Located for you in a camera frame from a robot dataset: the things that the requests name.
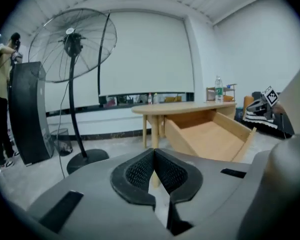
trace standing fan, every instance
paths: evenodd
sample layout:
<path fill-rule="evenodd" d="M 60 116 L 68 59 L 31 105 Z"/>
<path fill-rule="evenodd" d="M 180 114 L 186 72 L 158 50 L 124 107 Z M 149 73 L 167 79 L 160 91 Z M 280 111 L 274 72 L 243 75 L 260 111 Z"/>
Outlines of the standing fan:
<path fill-rule="evenodd" d="M 28 61 L 41 61 L 42 64 L 39 72 L 32 73 L 45 82 L 68 81 L 69 84 L 70 114 L 81 150 L 69 161 L 66 167 L 69 174 L 85 165 L 109 158 L 102 149 L 84 149 L 75 114 L 73 81 L 99 67 L 109 57 L 116 43 L 117 32 L 109 15 L 87 8 L 58 14 L 39 30 L 31 42 Z"/>

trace person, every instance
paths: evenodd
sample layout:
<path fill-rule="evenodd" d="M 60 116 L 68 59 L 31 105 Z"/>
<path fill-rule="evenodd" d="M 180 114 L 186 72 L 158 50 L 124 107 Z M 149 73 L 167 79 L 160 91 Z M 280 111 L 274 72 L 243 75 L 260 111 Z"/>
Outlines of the person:
<path fill-rule="evenodd" d="M 6 45 L 0 44 L 0 169 L 14 165 L 11 158 L 19 155 L 14 152 L 8 136 L 7 109 L 8 109 L 8 82 L 10 80 L 11 60 L 20 62 L 17 47 L 20 45 L 20 34 L 14 33 Z"/>

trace concrete floor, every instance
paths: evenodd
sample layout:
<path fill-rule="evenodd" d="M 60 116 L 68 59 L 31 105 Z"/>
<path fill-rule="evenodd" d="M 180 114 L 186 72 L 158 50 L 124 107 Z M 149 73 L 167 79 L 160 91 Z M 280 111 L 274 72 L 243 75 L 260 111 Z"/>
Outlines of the concrete floor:
<path fill-rule="evenodd" d="M 251 164 L 258 152 L 271 150 L 281 139 L 256 132 L 253 142 L 246 152 L 242 163 Z M 110 159 L 127 153 L 142 152 L 142 137 L 117 138 L 107 140 L 88 140 L 83 145 L 88 149 L 103 149 L 108 152 Z M 151 136 L 147 136 L 147 146 L 151 147 Z M 66 167 L 68 161 L 77 153 L 79 147 L 72 142 L 73 152 L 65 157 L 61 157 L 61 163 L 65 176 L 68 176 Z M 171 149 L 167 139 L 161 139 L 160 148 Z M 27 208 L 46 190 L 54 186 L 63 179 L 59 157 L 54 153 L 51 159 L 25 166 L 20 157 L 15 161 L 15 165 L 5 171 L 0 172 L 0 188 L 5 197 L 16 203 L 23 209 Z M 156 210 L 158 218 L 162 224 L 166 225 L 168 217 L 169 195 L 160 185 L 154 189 L 150 184 L 149 193 L 156 198 Z"/>

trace wooden table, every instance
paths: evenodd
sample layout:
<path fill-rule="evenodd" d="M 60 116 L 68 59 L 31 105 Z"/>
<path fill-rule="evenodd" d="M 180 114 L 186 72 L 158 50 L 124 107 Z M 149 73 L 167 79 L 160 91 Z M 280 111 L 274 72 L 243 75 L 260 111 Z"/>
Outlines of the wooden table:
<path fill-rule="evenodd" d="M 173 122 L 173 121 L 177 122 L 178 119 L 181 119 L 183 123 L 185 123 L 185 121 L 187 122 L 192 121 L 193 124 L 193 122 L 195 121 L 198 122 L 198 124 L 203 124 L 204 121 L 202 117 L 205 117 L 205 115 L 207 115 L 207 117 L 209 116 L 210 120 L 213 120 L 214 122 L 217 122 L 217 124 L 222 125 L 221 127 L 226 129 L 224 131 L 231 132 L 229 134 L 234 135 L 236 138 L 239 139 L 241 138 L 240 143 L 238 141 L 236 142 L 237 146 L 245 143 L 246 139 L 251 133 L 250 129 L 244 127 L 243 125 L 233 120 L 236 113 L 236 103 L 234 102 L 223 102 L 223 103 L 176 102 L 176 103 L 140 105 L 140 106 L 133 107 L 132 112 L 143 115 L 144 148 L 147 147 L 147 121 L 149 121 L 151 124 L 152 148 L 155 149 L 158 148 L 159 136 L 163 138 L 166 135 L 172 147 L 177 152 L 188 153 L 189 155 L 196 155 L 196 151 L 195 149 L 191 148 L 191 145 L 189 146 L 182 143 L 183 139 L 187 137 L 186 136 L 180 137 L 178 132 L 178 127 Z M 154 179 L 153 184 L 155 186 L 158 186 L 159 183 L 160 182 L 158 178 Z"/>

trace fan pole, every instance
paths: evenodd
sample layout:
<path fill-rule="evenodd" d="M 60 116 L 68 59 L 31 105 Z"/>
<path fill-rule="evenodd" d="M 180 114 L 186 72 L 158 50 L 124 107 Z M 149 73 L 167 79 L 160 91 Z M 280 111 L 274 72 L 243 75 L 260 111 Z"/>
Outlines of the fan pole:
<path fill-rule="evenodd" d="M 81 150 L 81 154 L 84 159 L 87 159 L 87 153 L 84 149 L 84 145 L 82 143 L 82 139 L 79 134 L 77 119 L 76 119 L 76 112 L 75 112 L 75 102 L 74 102 L 74 71 L 75 71 L 75 64 L 76 64 L 76 56 L 71 56 L 70 62 L 70 72 L 69 72 L 69 103 L 70 103 L 70 114 L 74 129 L 74 134 L 76 141 L 78 142 L 79 148 Z"/>

